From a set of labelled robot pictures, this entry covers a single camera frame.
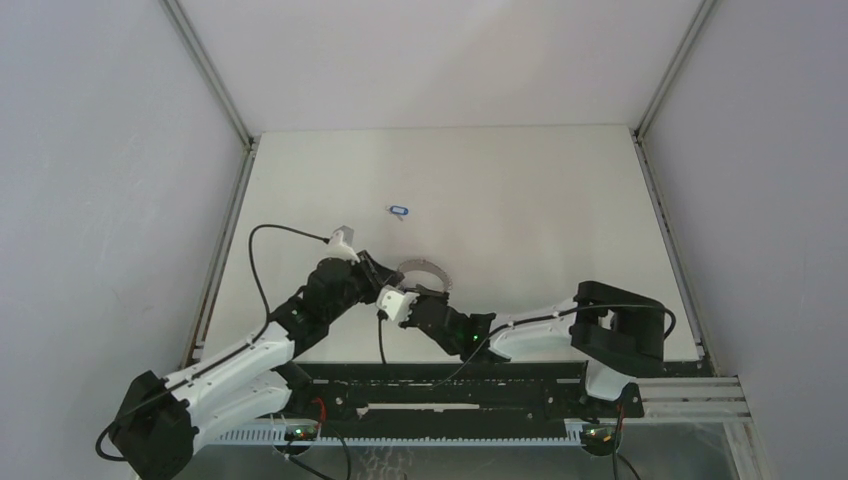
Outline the metal keyring with yellow tag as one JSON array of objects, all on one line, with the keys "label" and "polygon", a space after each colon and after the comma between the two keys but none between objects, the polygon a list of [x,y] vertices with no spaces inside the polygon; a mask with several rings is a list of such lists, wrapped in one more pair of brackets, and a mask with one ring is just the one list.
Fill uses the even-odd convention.
[{"label": "metal keyring with yellow tag", "polygon": [[444,269],[423,258],[405,260],[398,265],[397,271],[403,276],[400,283],[403,291],[446,293],[453,286],[451,277]]}]

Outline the blue tagged key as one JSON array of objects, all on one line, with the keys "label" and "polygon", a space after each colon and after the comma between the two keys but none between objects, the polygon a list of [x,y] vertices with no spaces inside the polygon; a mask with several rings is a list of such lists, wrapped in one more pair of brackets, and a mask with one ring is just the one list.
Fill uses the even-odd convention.
[{"label": "blue tagged key", "polygon": [[409,214],[409,209],[400,205],[390,205],[386,208],[386,210],[390,215],[400,221],[403,221]]}]

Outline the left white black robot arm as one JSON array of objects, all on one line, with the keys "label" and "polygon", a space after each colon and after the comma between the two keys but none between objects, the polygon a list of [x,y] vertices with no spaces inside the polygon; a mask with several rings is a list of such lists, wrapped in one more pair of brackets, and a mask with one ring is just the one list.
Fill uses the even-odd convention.
[{"label": "left white black robot arm", "polygon": [[96,454],[128,463],[142,479],[172,479],[204,446],[246,422],[280,411],[305,414],[313,392],[294,359],[352,307],[375,303],[384,287],[403,278],[365,251],[357,260],[321,260],[244,339],[164,377],[137,376],[97,437]]}]

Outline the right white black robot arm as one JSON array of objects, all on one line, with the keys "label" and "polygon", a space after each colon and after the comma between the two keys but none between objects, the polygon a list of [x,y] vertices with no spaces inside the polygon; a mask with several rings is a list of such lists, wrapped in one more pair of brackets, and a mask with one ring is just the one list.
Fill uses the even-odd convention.
[{"label": "right white black robot arm", "polygon": [[664,345],[677,325],[661,302],[597,281],[579,284],[574,297],[521,314],[465,314],[449,295],[422,286],[385,287],[382,318],[415,328],[463,365],[510,362],[526,353],[568,346],[587,356],[579,406],[605,415],[638,378],[662,373]]}]

